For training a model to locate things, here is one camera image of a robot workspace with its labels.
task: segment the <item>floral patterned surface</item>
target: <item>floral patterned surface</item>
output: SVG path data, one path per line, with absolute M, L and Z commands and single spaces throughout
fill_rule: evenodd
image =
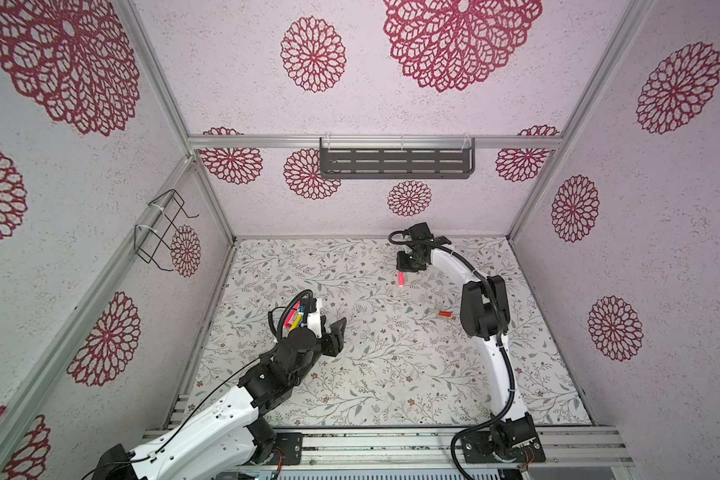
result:
M 454 247 L 507 281 L 510 354 L 519 390 L 539 424 L 589 424 L 507 241 L 456 239 Z M 311 288 L 328 321 L 347 317 L 338 358 L 324 356 L 273 425 L 471 424 L 488 418 L 489 385 L 461 329 L 461 288 L 439 270 L 406 274 L 386 240 L 244 240 L 202 355 L 190 409 L 254 355 L 272 346 L 266 312 Z M 451 318 L 435 308 L 453 309 Z M 211 401 L 219 397 L 214 394 Z

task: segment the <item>cable tie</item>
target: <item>cable tie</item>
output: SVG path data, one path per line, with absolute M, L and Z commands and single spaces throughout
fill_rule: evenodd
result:
M 154 232 L 154 234 L 155 234 L 155 235 L 160 235 L 160 234 L 158 234 L 158 233 L 157 233 L 157 230 L 155 230 L 154 228 L 152 228 L 152 227 L 151 227 L 151 226 L 149 226 L 149 225 L 142 225 L 142 224 L 139 224 L 139 225 L 137 225 L 137 226 L 143 226 L 144 228 L 148 228 L 148 229 L 152 230 L 152 231 Z

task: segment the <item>metal wire rack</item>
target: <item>metal wire rack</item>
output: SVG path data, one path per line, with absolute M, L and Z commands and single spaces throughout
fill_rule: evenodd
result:
M 178 209 L 176 209 L 176 212 L 172 216 L 169 216 L 168 214 L 166 214 L 166 209 L 171 205 L 171 202 L 176 204 L 178 206 Z M 176 224 L 174 223 L 176 217 L 179 216 L 179 213 L 184 214 L 184 216 L 186 216 L 187 218 L 197 218 L 198 216 L 200 216 L 200 214 L 189 215 L 186 210 L 184 210 L 184 203 L 184 199 L 181 197 L 179 192 L 174 189 L 166 190 L 165 192 L 157 196 L 154 200 L 149 202 L 149 206 L 160 210 L 160 216 L 157 217 L 158 220 L 161 217 L 164 217 L 166 220 L 168 220 L 168 225 L 166 226 L 166 229 L 162 234 L 155 229 L 157 220 L 155 220 L 152 225 L 134 225 L 134 252 L 147 264 L 155 264 L 157 265 L 157 268 L 165 272 L 173 272 L 174 269 L 163 268 L 162 266 L 160 266 L 160 264 L 158 264 L 157 260 L 155 259 L 155 254 L 160 248 L 160 245 L 164 245 L 168 250 L 173 250 L 170 245 L 165 242 L 164 239 L 165 236 L 168 235 L 171 227 L 173 227 L 174 230 L 179 229 L 178 226 L 176 226 Z M 152 249 L 152 252 L 148 252 L 147 250 L 144 250 L 144 248 L 142 248 L 147 242 L 147 240 L 150 238 L 150 236 L 154 236 L 155 238 L 157 238 L 157 244 L 155 245 L 154 249 Z

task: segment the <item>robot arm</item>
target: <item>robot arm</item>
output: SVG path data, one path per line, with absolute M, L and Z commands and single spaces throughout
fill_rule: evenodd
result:
M 450 240 L 443 236 L 435 238 L 427 224 L 416 224 L 404 232 L 395 232 L 390 240 L 395 234 L 410 236 L 408 241 L 394 242 L 406 244 L 411 249 L 410 252 L 398 252 L 399 271 L 418 272 L 432 265 L 448 275 L 451 281 L 462 285 L 461 326 L 485 360 L 491 388 L 490 410 L 498 416 L 510 399 L 511 365 L 507 365 L 500 351 L 500 346 L 508 345 L 509 341 L 510 312 L 504 279 L 473 269 L 461 255 L 443 247 L 450 244 Z M 491 300 L 495 301 L 496 308 L 490 304 Z M 523 458 L 523 448 L 534 440 L 538 443 L 534 420 L 522 397 L 515 395 L 508 411 L 490 427 L 490 444 L 483 447 L 507 461 L 518 456 Z M 535 455 L 543 461 L 542 452 Z
M 290 398 L 321 355 L 336 356 L 344 347 L 346 318 L 327 325 L 314 304 L 312 310 L 304 327 L 293 329 L 237 386 L 185 425 L 131 452 L 122 445 L 106 451 L 94 480 L 201 480 L 248 461 L 267 460 L 276 434 L 263 416 Z M 107 465 L 111 462 L 132 463 Z

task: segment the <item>metal bracket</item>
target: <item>metal bracket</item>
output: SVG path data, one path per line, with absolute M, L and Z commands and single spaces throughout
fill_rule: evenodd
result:
M 466 463 L 521 463 L 523 465 L 531 463 L 543 463 L 547 461 L 544 450 L 539 443 L 538 438 L 527 446 L 519 448 L 512 458 L 502 461 L 497 458 L 491 451 L 486 449 L 490 445 L 490 433 L 486 431 L 472 432 L 461 437 L 461 448 L 464 452 L 464 460 Z
M 277 466 L 280 463 L 280 455 L 277 449 L 282 451 L 282 464 L 284 466 L 298 465 L 302 462 L 302 441 L 304 434 L 299 432 L 278 433 L 275 439 L 275 446 L 272 448 L 272 455 L 262 465 Z
M 405 148 L 404 138 L 397 149 L 331 149 L 322 141 L 320 175 L 331 180 L 465 179 L 474 172 L 474 138 L 455 149 Z

